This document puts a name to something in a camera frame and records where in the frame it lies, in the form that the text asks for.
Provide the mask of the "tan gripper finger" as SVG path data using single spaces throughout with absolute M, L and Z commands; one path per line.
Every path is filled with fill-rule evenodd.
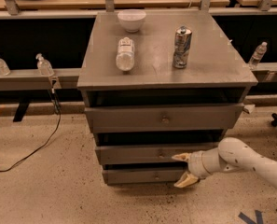
M 172 156 L 172 159 L 175 161 L 184 161 L 188 162 L 190 159 L 191 154 L 190 153 L 181 153 L 181 154 L 176 154 Z
M 192 173 L 185 171 L 182 176 L 180 177 L 180 179 L 174 184 L 174 186 L 176 188 L 185 188 L 188 186 L 191 186 L 195 183 L 197 183 L 199 181 L 199 179 L 194 176 Z

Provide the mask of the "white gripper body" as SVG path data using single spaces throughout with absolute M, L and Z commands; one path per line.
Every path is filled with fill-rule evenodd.
M 218 149 L 193 152 L 188 159 L 188 170 L 196 177 L 204 179 L 222 168 Z

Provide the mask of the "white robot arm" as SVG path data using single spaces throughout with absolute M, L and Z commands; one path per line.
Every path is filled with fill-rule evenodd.
M 277 189 L 277 161 L 255 152 L 237 138 L 226 137 L 213 149 L 175 154 L 172 159 L 187 163 L 187 169 L 174 183 L 177 188 L 194 185 L 214 173 L 244 170 L 254 172 Z

